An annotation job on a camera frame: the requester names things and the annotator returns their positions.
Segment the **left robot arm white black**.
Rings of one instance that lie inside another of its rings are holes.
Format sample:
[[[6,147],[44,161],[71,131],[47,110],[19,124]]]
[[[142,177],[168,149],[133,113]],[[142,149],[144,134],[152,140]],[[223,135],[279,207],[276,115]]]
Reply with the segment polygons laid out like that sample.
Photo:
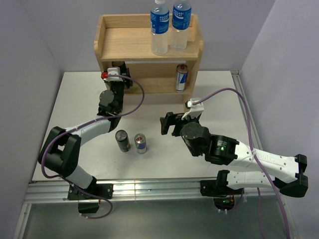
[[[42,168],[46,167],[77,185],[79,193],[86,199],[102,196],[103,191],[97,185],[97,179],[78,165],[80,147],[117,127],[121,119],[117,116],[123,110],[124,91],[133,85],[131,80],[110,77],[130,76],[125,63],[121,66],[116,64],[113,62],[112,67],[101,75],[108,89],[99,96],[98,113],[92,124],[86,122],[83,128],[52,128],[38,157]]]

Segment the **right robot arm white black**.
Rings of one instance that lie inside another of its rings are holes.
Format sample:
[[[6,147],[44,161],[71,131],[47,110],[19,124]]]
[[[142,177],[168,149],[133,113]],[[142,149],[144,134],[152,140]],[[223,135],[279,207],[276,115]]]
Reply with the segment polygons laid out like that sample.
[[[205,161],[215,165],[245,169],[244,172],[220,170],[216,179],[201,180],[203,196],[239,195],[244,188],[274,186],[285,196],[301,198],[308,190],[308,177],[304,174],[307,158],[302,154],[287,157],[251,149],[236,139],[211,134],[208,128],[200,125],[199,118],[183,114],[169,112],[160,118],[160,124],[162,135],[173,125],[172,136],[180,136],[192,156],[203,156]]]

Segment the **black gold can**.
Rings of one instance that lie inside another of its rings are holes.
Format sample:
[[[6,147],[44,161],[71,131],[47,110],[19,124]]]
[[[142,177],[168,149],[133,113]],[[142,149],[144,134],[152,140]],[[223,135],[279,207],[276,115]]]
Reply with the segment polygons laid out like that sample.
[[[119,67],[121,74],[127,72],[127,67],[125,61],[112,61],[113,67]]]
[[[125,130],[119,130],[115,134],[115,139],[119,146],[120,151],[128,152],[131,149],[128,134]]]

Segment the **Pocari Sweat bottle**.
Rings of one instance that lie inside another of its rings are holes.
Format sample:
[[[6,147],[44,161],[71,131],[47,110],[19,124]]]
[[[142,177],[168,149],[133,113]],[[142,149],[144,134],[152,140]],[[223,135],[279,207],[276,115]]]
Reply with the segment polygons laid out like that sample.
[[[168,51],[169,8],[165,0],[156,0],[150,10],[151,50],[155,55],[165,55]]]
[[[191,4],[188,0],[177,0],[172,10],[171,48],[182,51],[187,46],[191,20]]]

